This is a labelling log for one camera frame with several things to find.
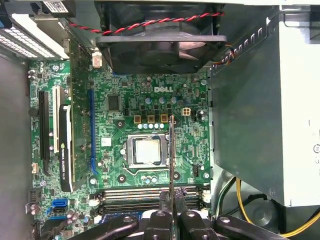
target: pcie slot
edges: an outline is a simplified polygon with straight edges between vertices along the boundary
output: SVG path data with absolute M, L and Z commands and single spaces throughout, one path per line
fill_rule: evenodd
M 39 91 L 39 137 L 40 157 L 43 160 L 43 171 L 49 170 L 50 139 L 49 139 L 49 96 L 46 91 Z
M 61 86 L 52 87 L 53 110 L 53 151 L 59 152 L 59 108 L 64 104 L 65 90 Z
M 90 103 L 90 132 L 91 132 L 91 169 L 93 174 L 98 174 L 96 169 L 96 124 L 95 124 L 95 92 L 89 90 Z

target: black fan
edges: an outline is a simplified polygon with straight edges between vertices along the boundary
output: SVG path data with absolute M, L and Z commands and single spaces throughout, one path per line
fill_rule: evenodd
M 100 17 L 108 19 L 108 30 L 144 22 L 146 19 L 184 18 L 214 11 L 207 4 L 179 5 L 180 10 L 177 5 L 167 4 L 105 4 L 103 11 L 100 10 Z M 226 43 L 225 36 L 213 35 L 214 20 L 208 17 L 188 23 L 148 25 L 123 32 L 120 36 L 98 37 L 96 45 L 116 74 L 196 73 Z

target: yellow wire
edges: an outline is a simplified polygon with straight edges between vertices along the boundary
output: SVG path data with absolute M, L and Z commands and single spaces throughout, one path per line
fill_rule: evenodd
M 246 221 L 248 223 L 254 224 L 249 219 L 249 217 L 248 217 L 248 215 L 247 215 L 247 213 L 245 211 L 244 205 L 242 203 L 242 199 L 241 199 L 241 180 L 239 178 L 236 179 L 236 197 L 238 199 L 238 203 L 239 203 L 240 209 L 241 209 L 241 211 L 242 211 L 242 213 L 244 215 L 244 218 L 246 219 Z M 289 238 L 289 237 L 295 236 L 297 234 L 300 234 L 304 230 L 309 228 L 312 224 L 314 224 L 319 218 L 320 218 L 320 212 L 317 215 L 315 215 L 312 219 L 307 221 L 305 224 L 303 224 L 302 226 L 298 227 L 297 229 L 295 229 L 293 231 L 281 234 L 281 236 L 284 237 L 284 238 Z

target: black connector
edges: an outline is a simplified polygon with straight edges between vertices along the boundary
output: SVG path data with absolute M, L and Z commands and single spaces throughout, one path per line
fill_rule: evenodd
M 41 187 L 39 188 L 33 188 L 32 190 L 29 191 L 28 198 L 29 198 L 29 203 L 34 204 L 34 203 L 39 203 L 41 201 Z
M 198 164 L 194 164 L 193 165 L 193 175 L 195 177 L 199 177 L 199 166 L 198 166 Z
M 43 160 L 43 171 L 49 176 L 50 138 L 49 138 L 49 96 L 46 91 L 39 91 L 39 135 L 40 157 Z
M 40 221 L 36 220 L 32 223 L 31 226 L 31 232 L 32 232 L 32 240 L 40 240 Z
M 66 207 L 66 206 L 55 206 L 52 209 L 52 212 L 55 214 L 61 214 L 61 213 L 67 212 L 67 210 L 68 210 L 68 207 Z

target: fan cable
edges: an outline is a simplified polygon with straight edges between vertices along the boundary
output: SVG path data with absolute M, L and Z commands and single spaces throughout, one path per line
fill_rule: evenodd
M 141 23 L 135 23 L 133 25 L 122 27 L 122 28 L 119 28 L 119 29 L 114 30 L 114 31 L 111 31 L 111 30 L 101 31 L 99 29 L 94 29 L 94 28 L 91 28 L 91 27 L 75 24 L 74 22 L 72 22 L 69 19 L 67 19 L 67 21 L 68 21 L 69 25 L 74 27 L 74 28 L 90 31 L 90 32 L 95 33 L 95 34 L 110 35 L 110 34 L 123 33 L 124 31 L 127 31 L 127 30 L 132 30 L 132 29 L 136 29 L 136 28 L 139 28 L 139 27 L 145 27 L 145 26 L 153 25 L 153 24 L 162 24 L 162 23 L 168 23 L 168 22 L 173 22 L 173 23 L 191 22 L 193 20 L 202 19 L 202 18 L 205 18 L 205 17 L 220 17 L 220 16 L 224 16 L 224 15 L 225 15 L 225 13 L 223 11 L 221 11 L 221 12 L 214 12 L 214 13 L 205 12 L 205 13 L 200 14 L 200 15 L 194 15 L 194 16 L 185 17 L 185 18 L 163 18 L 163 19 L 158 19 L 158 20 L 150 20 L 150 21 L 144 21 L 144 22 L 141 22 Z

